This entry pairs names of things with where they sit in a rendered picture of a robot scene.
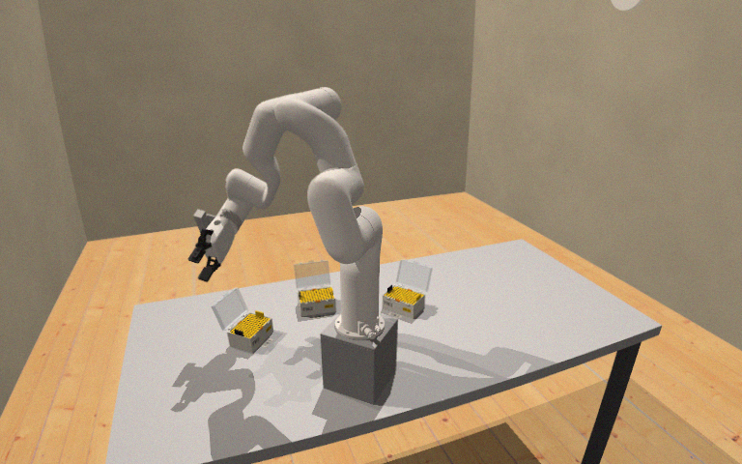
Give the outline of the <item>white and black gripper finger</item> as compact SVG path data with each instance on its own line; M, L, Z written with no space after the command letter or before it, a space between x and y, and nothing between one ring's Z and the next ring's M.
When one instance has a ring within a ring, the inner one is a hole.
M201 231L201 234L200 234L201 236L199 236L199 238L198 238L198 243L195 245L195 249L193 250L193 252L188 257L188 261L191 261L191 262L194 262L194 263L197 263L197 264L201 261L202 257L206 253L206 249L208 249L209 247L212 246L211 243L207 243L206 242L206 240L207 240L206 239L206 236L207 235L212 235L213 233L214 233L214 231L211 231L211 230L202 228L202 231Z
M210 265L211 261L214 262L212 265ZM217 262L217 259L214 260L209 255L207 265L203 268L202 272L198 276L198 279L208 282L215 270L217 270L221 266L221 264Z

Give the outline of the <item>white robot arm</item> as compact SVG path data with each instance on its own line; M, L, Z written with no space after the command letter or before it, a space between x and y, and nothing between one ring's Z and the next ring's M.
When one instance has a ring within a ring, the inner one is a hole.
M340 315L335 328L350 339L374 339L385 328L379 315L383 225L373 209L352 206L362 196L364 184L348 135L335 121L341 101L327 87L288 96L256 107L243 144L245 157L267 184L232 170L225 182L228 199L216 217L230 219L239 231L253 206L268 208L280 184L274 156L279 140L286 130L302 138L323 172L309 185L308 205L326 251L340 263L342 320ZM194 219L200 233L216 217L197 210Z

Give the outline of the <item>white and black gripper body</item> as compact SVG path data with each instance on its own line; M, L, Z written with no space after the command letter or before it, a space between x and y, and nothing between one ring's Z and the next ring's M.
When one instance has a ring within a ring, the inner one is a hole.
M206 236L206 242L211 243L212 246L206 250L205 255L207 259L209 255L216 258L218 263L221 264L233 244L235 235L238 233L238 227L226 217L216 217L207 229L214 231L214 233L212 238L211 235Z

